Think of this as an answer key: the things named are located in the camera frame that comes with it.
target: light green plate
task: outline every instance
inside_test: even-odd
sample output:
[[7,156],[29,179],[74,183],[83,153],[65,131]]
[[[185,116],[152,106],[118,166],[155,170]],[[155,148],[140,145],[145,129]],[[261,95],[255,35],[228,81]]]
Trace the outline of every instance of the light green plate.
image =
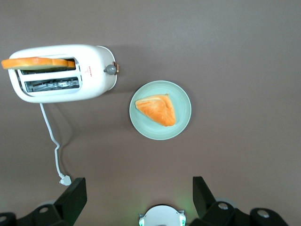
[[[135,106],[136,100],[158,94],[169,94],[174,105],[176,123],[164,127],[142,114]],[[130,103],[130,118],[133,126],[142,135],[154,140],[166,140],[180,134],[188,125],[191,103],[185,91],[169,81],[152,81],[143,85],[134,94]]]

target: toasted bread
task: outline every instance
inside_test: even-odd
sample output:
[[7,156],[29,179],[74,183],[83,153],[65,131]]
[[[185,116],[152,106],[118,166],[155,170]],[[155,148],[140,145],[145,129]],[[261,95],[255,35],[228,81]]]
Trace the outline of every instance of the toasted bread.
[[153,95],[135,102],[136,108],[162,126],[173,126],[176,122],[174,106],[168,94]]
[[51,59],[45,57],[24,57],[2,60],[1,64],[4,69],[14,70],[43,70],[57,67],[75,67],[74,62],[64,59]]

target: metal screw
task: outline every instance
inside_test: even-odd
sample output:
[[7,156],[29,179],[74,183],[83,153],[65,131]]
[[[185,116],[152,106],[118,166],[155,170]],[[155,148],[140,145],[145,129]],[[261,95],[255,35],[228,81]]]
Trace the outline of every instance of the metal screw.
[[228,209],[227,204],[225,204],[225,203],[223,203],[223,202],[219,203],[219,204],[218,204],[218,207],[221,208],[222,210],[227,210],[227,209]]
[[258,210],[257,213],[258,213],[259,216],[261,216],[263,218],[269,218],[269,214],[265,210]]
[[0,223],[6,221],[7,217],[6,216],[2,216],[0,217]]

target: cable connector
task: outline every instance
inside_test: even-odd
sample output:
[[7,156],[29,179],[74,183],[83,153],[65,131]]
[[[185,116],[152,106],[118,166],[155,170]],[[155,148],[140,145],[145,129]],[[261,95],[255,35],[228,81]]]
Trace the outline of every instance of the cable connector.
[[60,180],[61,185],[69,186],[71,184],[70,176],[66,175]]

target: white toaster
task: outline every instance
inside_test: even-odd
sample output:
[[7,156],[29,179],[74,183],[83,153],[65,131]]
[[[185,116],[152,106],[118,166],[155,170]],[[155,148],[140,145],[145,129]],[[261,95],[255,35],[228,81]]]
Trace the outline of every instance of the white toaster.
[[11,83],[17,95],[31,103],[54,103],[97,97],[114,87],[119,65],[103,46],[59,45],[20,50],[10,58],[47,57],[74,61],[75,69],[13,70]]

